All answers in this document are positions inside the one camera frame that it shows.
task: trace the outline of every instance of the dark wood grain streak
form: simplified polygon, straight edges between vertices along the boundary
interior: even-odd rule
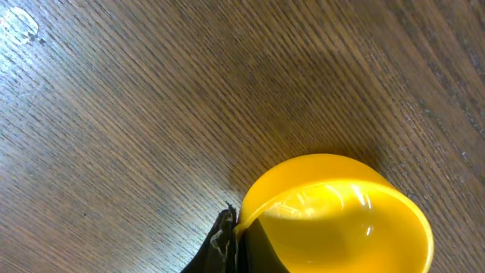
[[[311,152],[429,218],[432,272],[485,269],[481,0],[7,0],[0,271],[178,272],[225,202]]]

